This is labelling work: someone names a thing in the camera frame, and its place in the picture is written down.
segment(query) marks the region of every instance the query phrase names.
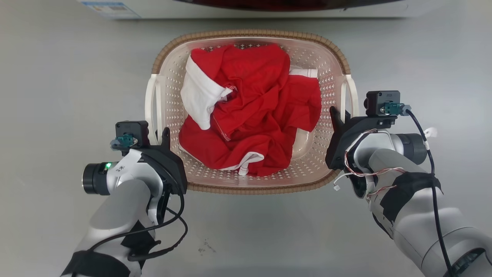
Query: basket rim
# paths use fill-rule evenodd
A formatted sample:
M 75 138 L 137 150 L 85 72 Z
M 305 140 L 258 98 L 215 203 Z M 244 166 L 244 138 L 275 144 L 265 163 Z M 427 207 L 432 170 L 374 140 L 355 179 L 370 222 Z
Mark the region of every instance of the basket rim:
M 162 64 L 167 56 L 178 46 L 190 41 L 198 41 L 210 38 L 225 38 L 225 37 L 277 37 L 277 38 L 289 38 L 303 41 L 314 42 L 327 48 L 332 54 L 335 55 L 338 64 L 341 67 L 343 74 L 350 74 L 350 66 L 348 65 L 347 58 L 342 51 L 330 40 L 311 33 L 292 32 L 292 31 L 279 31 L 270 29 L 239 29 L 239 30 L 222 30 L 222 31 L 210 31 L 210 32 L 198 32 L 187 35 L 182 35 L 170 41 L 159 52 L 157 58 L 154 61 L 152 67 L 152 74 L 159 74 Z M 308 191 L 320 188 L 331 181 L 333 181 L 340 170 L 334 170 L 329 172 L 323 178 L 303 184 L 286 185 L 286 186 L 272 186 L 272 187 L 230 187 L 221 185 L 205 185 L 200 183 L 188 182 L 188 188 L 192 191 L 201 191 L 209 193 L 219 194 L 238 194 L 238 195 L 265 195 L 265 194 L 283 194 L 293 193 L 300 191 Z
M 278 31 L 269 29 L 240 29 L 240 30 L 223 30 L 223 31 L 210 31 L 210 32 L 199 32 L 191 33 L 187 35 L 182 35 L 173 39 L 159 52 L 157 58 L 152 66 L 152 74 L 159 74 L 162 63 L 167 58 L 167 56 L 179 45 L 197 40 L 204 40 L 210 38 L 225 38 L 225 37 L 278 37 L 278 38 L 290 38 L 303 41 L 314 42 L 320 44 L 327 48 L 332 54 L 337 58 L 338 64 L 341 67 L 343 74 L 350 74 L 350 66 L 348 65 L 347 58 L 342 53 L 342 51 L 330 40 L 311 33 L 303 32 L 292 32 L 292 31 Z

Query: white trim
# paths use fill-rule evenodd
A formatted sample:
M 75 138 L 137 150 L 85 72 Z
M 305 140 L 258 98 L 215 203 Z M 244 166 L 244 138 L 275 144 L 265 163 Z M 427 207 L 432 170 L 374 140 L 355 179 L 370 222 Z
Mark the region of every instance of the white trim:
M 186 63 L 181 99 L 187 113 L 198 124 L 200 129 L 210 128 L 210 114 L 221 97 L 232 92 L 210 79 L 190 57 Z
M 178 144 L 178 147 L 179 147 L 179 149 L 181 151 L 184 151 L 186 154 L 190 155 L 193 159 L 195 159 L 195 160 L 199 161 L 200 163 L 202 163 L 200 160 L 198 160 L 197 158 L 193 157 L 193 155 L 191 155 L 188 151 L 186 151 L 186 149 L 184 149 L 181 146 L 180 143 Z M 248 152 L 241 159 L 241 161 L 239 162 L 239 164 L 237 164 L 235 166 L 228 167 L 228 168 L 223 168 L 223 169 L 220 169 L 220 170 L 236 170 L 236 169 L 239 169 L 239 175 L 244 176 L 244 175 L 246 175 L 248 173 L 248 165 L 250 163 L 256 163 L 256 162 L 259 162 L 259 161 L 263 161 L 264 159 L 265 159 L 265 156 L 263 154 L 260 154 L 258 152 Z
M 301 75 L 309 78 L 317 78 L 318 70 L 317 69 L 296 69 L 292 68 L 289 71 L 289 75 Z

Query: wire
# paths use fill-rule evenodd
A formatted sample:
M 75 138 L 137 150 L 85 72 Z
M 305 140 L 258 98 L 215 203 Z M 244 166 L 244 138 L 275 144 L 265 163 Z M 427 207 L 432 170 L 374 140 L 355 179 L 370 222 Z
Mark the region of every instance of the wire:
M 427 142 L 426 135 L 424 134 L 424 131 L 422 130 L 422 126 L 420 126 L 419 121 L 417 120 L 417 117 L 413 114 L 413 112 L 409 109 L 406 110 L 408 115 L 413 119 L 413 122 L 415 122 L 415 125 L 417 125 L 417 128 L 419 129 L 420 135 L 422 136 L 422 139 L 424 140 L 424 145 L 426 146 L 427 149 L 427 155 L 429 156 L 429 161 L 430 161 L 430 173 L 435 174 L 435 165 L 434 165 L 434 159 L 431 154 L 431 149 L 429 148 L 429 143 Z M 434 182 L 431 185 L 432 189 L 432 205 L 434 208 L 434 218 L 435 218 L 435 228 L 437 231 L 437 238 L 439 239 L 439 245 L 441 246 L 441 251 L 442 251 L 442 256 L 444 258 L 444 262 L 446 263 L 446 268 L 448 269 L 448 275 L 450 277 L 453 277 L 453 271 L 451 267 L 451 263 L 449 261 L 448 257 L 448 252 L 446 251 L 446 246 L 444 245 L 444 239 L 442 237 L 442 230 L 441 230 L 441 222 L 439 220 L 439 208 L 437 207 L 437 193 L 435 189 L 435 184 Z
M 178 216 L 178 214 L 175 211 L 171 210 L 170 208 L 166 208 L 166 210 L 168 210 L 168 212 L 170 212 L 171 214 L 173 214 L 175 216 Z M 167 254 L 167 253 L 171 252 L 176 247 L 178 247 L 178 245 L 183 241 L 183 239 L 185 238 L 185 236 L 188 234 L 188 224 L 186 223 L 186 221 L 181 216 L 178 216 L 178 219 L 184 225 L 184 233 L 183 233 L 183 235 L 181 235 L 180 239 L 175 244 L 173 244 L 171 247 L 165 248 L 163 250 L 152 252 L 152 253 L 146 254 L 146 255 L 140 255 L 138 257 L 135 257 L 133 255 L 130 255 L 130 256 L 128 256 L 128 261 L 130 261 L 130 262 L 139 262 L 139 261 L 144 261 L 144 260 L 148 260 L 148 259 L 157 258 L 157 257 L 160 257 L 160 256 L 162 256 L 164 254 Z
M 145 229 L 142 229 L 142 230 L 138 230 L 138 231 L 132 231 L 132 232 L 125 232 L 125 233 L 121 233 L 121 234 L 118 234 L 118 235 L 114 235 L 114 236 L 111 236 L 111 237 L 108 237 L 106 239 L 103 239 L 101 241 L 99 241 L 98 243 L 94 244 L 91 248 L 89 248 L 87 251 L 86 251 L 86 255 L 88 253 L 91 253 L 93 252 L 96 248 L 98 248 L 99 246 L 105 244 L 106 242 L 109 242 L 109 241 L 112 241 L 112 240 L 115 240 L 115 239 L 118 239 L 118 238 L 122 238 L 122 237 L 126 237 L 126 236 L 130 236 L 130 235 L 135 235 L 135 234 L 139 234 L 139 233 L 143 233 L 143 232 L 148 232 L 148 231 L 152 231 L 152 230 L 155 230 L 155 229 L 159 229 L 159 228 L 162 228 L 164 226 L 167 226 L 171 223 L 173 223 L 174 221 L 176 221 L 177 219 L 179 219 L 183 224 L 184 224 L 184 234 L 181 236 L 181 238 L 178 240 L 177 243 L 175 243 L 173 246 L 169 247 L 169 248 L 166 248 L 166 249 L 163 249 L 163 250 L 159 250 L 159 251 L 156 251 L 156 252 L 152 252 L 152 253 L 149 253 L 147 255 L 138 255 L 138 256 L 129 256 L 128 257 L 128 260 L 130 261 L 130 259 L 132 259 L 133 261 L 142 261 L 142 260 L 146 260 L 146 259 L 152 259 L 152 258 L 156 258 L 156 257 L 159 257 L 159 256 L 162 256 L 172 250 L 174 250 L 180 243 L 181 241 L 184 239 L 184 237 L 186 236 L 186 234 L 188 233 L 188 225 L 186 224 L 186 222 L 181 218 L 181 215 L 183 214 L 183 211 L 184 211 L 184 207 L 185 207 L 185 197 L 183 195 L 183 192 L 181 191 L 180 189 L 180 186 L 178 185 L 178 183 L 176 182 L 176 180 L 174 179 L 174 177 L 168 172 L 168 170 L 164 167 L 161 167 L 161 166 L 158 166 L 158 162 L 150 157 L 149 155 L 146 155 L 144 153 L 142 153 L 142 158 L 144 158 L 144 161 L 146 161 L 149 165 L 152 165 L 152 164 L 157 164 L 156 167 L 152 167 L 159 175 L 161 176 L 167 176 L 168 178 L 168 181 L 171 181 L 171 185 L 175 185 L 175 187 L 177 188 L 177 191 L 178 191 L 178 195 L 180 197 L 180 202 L 181 202 L 181 205 L 180 205 L 180 209 L 177 213 L 175 213 L 174 211 L 168 209 L 166 207 L 166 210 L 168 210 L 170 213 L 174 214 L 174 217 L 169 219 L 168 221 L 165 221 L 161 224 L 157 224 L 157 225 L 154 225 L 154 226 L 151 226 L 151 227 L 148 227 L 148 228 L 145 228 Z M 76 277 L 77 276 L 77 273 L 76 272 L 73 272 L 72 273 L 72 277 Z
M 377 172 L 374 172 L 374 173 L 359 173 L 359 172 L 355 172 L 349 165 L 348 163 L 348 152 L 350 152 L 352 150 L 352 148 L 354 148 L 354 146 L 360 141 L 362 140 L 365 136 L 367 136 L 368 134 L 372 134 L 372 133 L 377 133 L 377 129 L 370 129 L 370 130 L 367 130 L 367 131 L 364 131 L 362 132 L 362 134 L 360 134 L 353 142 L 352 144 L 349 145 L 349 147 L 347 148 L 347 150 L 345 150 L 345 155 L 344 155 L 344 163 L 345 163 L 345 167 L 350 171 L 350 173 L 352 173 L 353 175 L 357 176 L 357 177 L 365 177 L 365 176 L 374 176 L 374 175 L 380 175 L 380 174 L 384 174 L 386 172 L 389 172 L 391 170 L 396 170 L 396 171 L 399 171 L 401 173 L 405 173 L 405 170 L 403 168 L 385 168 L 385 169 L 381 169 Z M 338 181 L 341 177 L 343 176 L 347 176 L 347 175 L 350 175 L 350 174 L 344 174 L 342 176 L 340 176 L 339 178 L 337 178 L 335 181 Z
M 333 181 L 333 186 L 335 186 L 335 184 L 338 182 L 338 180 L 340 180 L 342 177 L 344 176 L 349 176 L 349 175 L 353 175 L 354 173 L 345 173 L 345 174 L 342 174 L 340 176 L 338 176 L 334 181 Z
M 396 186 L 387 186 L 387 187 L 382 187 L 382 188 L 380 188 L 380 189 L 376 190 L 376 191 L 375 191 L 375 192 L 373 192 L 373 193 L 368 193 L 368 194 L 366 195 L 366 198 L 367 198 L 367 199 L 369 199 L 369 197 L 371 197 L 371 196 L 373 196 L 373 195 L 376 195 L 376 194 L 380 193 L 380 192 L 381 192 L 381 191 L 383 191 L 383 190 L 390 189 L 390 188 L 394 188 L 394 187 L 396 187 Z

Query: white label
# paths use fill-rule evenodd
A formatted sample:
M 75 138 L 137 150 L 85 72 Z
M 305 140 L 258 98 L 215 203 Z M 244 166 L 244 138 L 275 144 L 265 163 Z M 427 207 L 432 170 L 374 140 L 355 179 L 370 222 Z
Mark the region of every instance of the white label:
M 140 18 L 138 14 L 125 6 L 123 2 L 98 2 L 98 1 L 81 1 L 93 11 L 96 11 L 102 16 L 116 19 L 136 19 Z
M 124 156 L 115 167 L 111 168 L 108 174 L 112 176 L 120 177 L 127 173 L 138 161 L 142 158 L 142 152 L 130 149 L 130 152 Z
M 424 131 L 424 135 L 426 135 L 426 138 L 429 138 L 429 137 L 436 138 L 437 137 L 437 129 L 434 127 L 430 127 Z

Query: table surface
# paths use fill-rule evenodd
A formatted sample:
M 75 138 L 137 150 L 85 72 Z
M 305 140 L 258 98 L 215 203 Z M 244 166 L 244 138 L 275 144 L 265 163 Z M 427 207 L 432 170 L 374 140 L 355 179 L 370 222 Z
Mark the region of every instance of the table surface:
M 115 122 L 144 119 L 157 53 L 177 36 L 231 28 L 322 35 L 348 58 L 361 99 L 400 90 L 423 127 L 439 131 L 430 145 L 446 197 L 492 235 L 491 8 L 489 0 L 452 0 L 403 20 L 118 22 L 75 0 L 0 0 L 2 271 L 61 273 L 104 201 L 83 192 L 82 170 L 119 158 L 108 147 Z M 409 118 L 391 131 L 417 132 Z M 143 276 L 422 276 L 349 183 L 340 186 L 270 196 L 189 191 L 188 236 L 148 261 Z M 157 238 L 171 245 L 182 231 L 172 224 Z

